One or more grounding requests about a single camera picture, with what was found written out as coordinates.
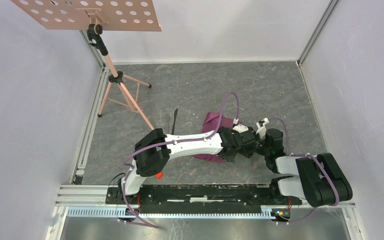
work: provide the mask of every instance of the black wire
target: black wire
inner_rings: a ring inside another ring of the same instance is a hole
[[[113,177],[113,178],[111,179],[111,181],[109,181],[109,183],[108,183],[108,192],[109,192],[110,194],[113,194],[113,191],[112,191],[111,188],[110,188],[111,182],[114,181],[116,178],[118,178],[120,175],[124,175],[123,177],[126,176],[126,174],[125,174],[124,172],[122,172],[122,173],[117,174],[115,177]]]

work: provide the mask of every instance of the pink music stand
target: pink music stand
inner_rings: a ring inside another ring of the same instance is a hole
[[[107,100],[128,107],[139,113],[151,130],[154,129],[141,107],[136,102],[140,85],[151,84],[117,71],[101,38],[103,30],[161,32],[152,0],[11,0],[47,29],[86,30],[91,45],[103,55],[112,76],[108,78],[98,117],[102,116]],[[136,97],[130,94],[122,77],[137,82]],[[112,83],[117,83],[126,103],[108,97]]]

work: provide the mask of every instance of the tripod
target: tripod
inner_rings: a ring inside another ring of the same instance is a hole
[[[143,82],[141,80],[138,80],[136,78],[133,78],[131,76],[127,76],[123,74],[122,71],[117,71],[116,67],[114,67],[113,61],[110,58],[110,55],[108,53],[107,47],[104,44],[104,41],[101,38],[101,34],[103,32],[103,28],[100,25],[100,22],[97,18],[94,19],[95,21],[92,21],[92,18],[90,18],[90,24],[89,28],[87,29],[87,36],[89,38],[89,41],[92,42],[92,40],[95,41],[95,43],[89,43],[91,46],[95,47],[100,51],[102,56],[104,57],[106,63],[108,64],[109,70],[111,71],[111,76],[108,77],[108,86],[106,87],[105,95],[103,96],[102,104],[99,108],[98,117],[100,118],[102,116],[102,112],[104,111],[105,103],[107,103],[107,100],[110,100],[112,102],[115,102],[117,104],[123,105],[128,107],[132,112],[139,113],[143,120],[145,120],[146,124],[151,128],[151,130],[154,130],[154,127],[152,126],[151,122],[147,118],[147,116],[142,111],[141,107],[136,102],[136,99],[138,99],[139,94],[139,87],[140,85],[145,85],[148,88],[151,88],[152,85],[146,82]],[[133,98],[133,96],[130,94],[129,90],[126,88],[126,86],[123,83],[122,77],[125,77],[131,81],[137,82],[137,90],[136,90],[136,99]],[[116,101],[114,99],[111,99],[108,97],[110,93],[110,89],[113,83],[116,83],[118,87],[120,88],[121,94],[123,94],[127,104],[124,104],[122,102]]]

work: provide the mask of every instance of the electrical wiring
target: electrical wiring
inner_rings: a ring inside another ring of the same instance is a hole
[[[195,141],[204,141],[206,139],[210,139],[211,137],[213,137],[216,133],[217,133],[217,130],[219,129],[220,125],[222,124],[222,117],[223,117],[223,109],[225,107],[225,104],[226,104],[226,100],[228,98],[229,95],[234,95],[234,97],[236,98],[236,105],[237,105],[237,110],[236,110],[236,117],[234,119],[234,122],[237,122],[239,120],[239,113],[240,113],[240,102],[239,102],[239,98],[238,98],[238,95],[235,93],[235,92],[229,92],[227,93],[225,96],[224,96],[224,99],[223,99],[223,102],[221,103],[221,108],[220,108],[220,114],[218,116],[218,122],[217,122],[217,127],[214,129],[214,131],[212,132],[212,134],[210,134],[209,136],[205,137],[205,138],[190,138],[190,139],[181,139],[181,140],[177,140],[177,141],[168,141],[168,142],[161,142],[161,143],[156,143],[156,144],[152,144],[152,145],[149,145],[149,146],[146,146],[144,148],[141,148],[139,149],[138,151],[135,151],[134,153],[132,153],[131,155],[129,155],[123,162],[123,165],[125,166],[128,166],[129,167],[129,170],[127,172],[127,174],[125,175],[124,177],[124,180],[123,180],[123,183],[121,185],[121,188],[122,188],[122,196],[123,196],[123,200],[127,206],[127,208],[131,211],[131,213],[138,219],[140,220],[141,222],[128,222],[128,221],[124,221],[125,224],[132,224],[132,225],[139,225],[139,226],[146,226],[146,227],[152,227],[152,228],[159,228],[158,226],[154,225],[154,224],[151,224],[149,222],[147,222],[146,220],[144,220],[143,218],[141,218],[139,216],[139,214],[137,214],[133,209],[132,207],[130,206],[129,202],[127,201],[127,197],[126,197],[126,180],[128,179],[128,177],[130,176],[131,172],[133,171],[133,169],[135,168],[135,166],[133,166],[132,164],[128,163],[128,161],[130,161],[134,156],[136,156],[137,154],[140,154],[146,150],[149,150],[149,149],[152,149],[152,148],[155,148],[155,147],[161,147],[161,146],[164,146],[164,145],[170,145],[170,144],[177,144],[177,143],[184,143],[184,142],[195,142]]]

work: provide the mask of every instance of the purple cloth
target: purple cloth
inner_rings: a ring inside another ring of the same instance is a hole
[[[219,113],[214,113],[214,112],[209,112],[206,115],[204,124],[202,126],[202,131],[201,131],[202,134],[216,129],[217,123],[219,121],[219,115],[220,115]],[[232,129],[233,119],[222,116],[220,127],[226,127],[226,128]],[[223,160],[223,158],[218,157],[217,155],[211,155],[211,154],[196,154],[193,156],[197,159],[203,159],[203,160],[217,162],[217,163],[222,163],[225,161]]]

